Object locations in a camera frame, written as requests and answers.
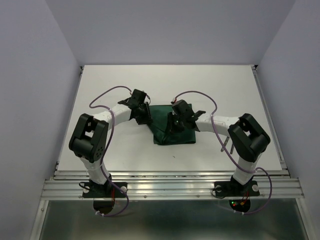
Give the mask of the dark green cloth napkin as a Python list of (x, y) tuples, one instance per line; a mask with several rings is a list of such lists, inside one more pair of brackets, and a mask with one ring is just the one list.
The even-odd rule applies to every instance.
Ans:
[(179, 122), (171, 105), (151, 105), (152, 123), (148, 128), (153, 134), (153, 143), (160, 146), (195, 144), (196, 134)]

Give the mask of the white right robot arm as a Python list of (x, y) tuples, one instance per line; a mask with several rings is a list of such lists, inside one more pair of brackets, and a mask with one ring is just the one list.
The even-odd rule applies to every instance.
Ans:
[(271, 139), (256, 119), (249, 113), (240, 117), (216, 116), (203, 110), (193, 111), (185, 100), (172, 103), (168, 113), (166, 131), (170, 134), (184, 130), (214, 133), (229, 137), (239, 156), (230, 182), (231, 192), (242, 195), (248, 190), (248, 183), (256, 172), (256, 165)]

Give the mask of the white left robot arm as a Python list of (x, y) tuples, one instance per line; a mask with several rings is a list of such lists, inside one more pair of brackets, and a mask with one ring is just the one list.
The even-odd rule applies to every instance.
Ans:
[(111, 175), (106, 170), (103, 158), (111, 143), (115, 126), (132, 119), (139, 125), (152, 123), (149, 103), (146, 101), (149, 98), (145, 92), (134, 89), (129, 98), (119, 101), (111, 108), (90, 103), (91, 109), (104, 108), (105, 111), (94, 115), (83, 113), (78, 118), (68, 147), (84, 164), (89, 180), (95, 183), (94, 191), (100, 197), (111, 193)]

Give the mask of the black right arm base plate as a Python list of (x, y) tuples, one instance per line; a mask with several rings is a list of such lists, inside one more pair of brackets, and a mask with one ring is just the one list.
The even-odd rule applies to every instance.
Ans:
[(226, 181), (216, 181), (214, 187), (211, 190), (211, 195), (218, 199), (224, 199), (226, 197), (258, 197), (260, 191), (257, 181), (251, 177), (244, 185), (237, 182), (233, 177)]

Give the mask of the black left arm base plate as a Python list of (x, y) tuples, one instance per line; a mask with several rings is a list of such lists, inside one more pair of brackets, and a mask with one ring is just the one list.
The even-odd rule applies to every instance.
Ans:
[(105, 184), (97, 184), (92, 180), (81, 181), (78, 184), (82, 188), (83, 198), (126, 198), (125, 195), (108, 181)]

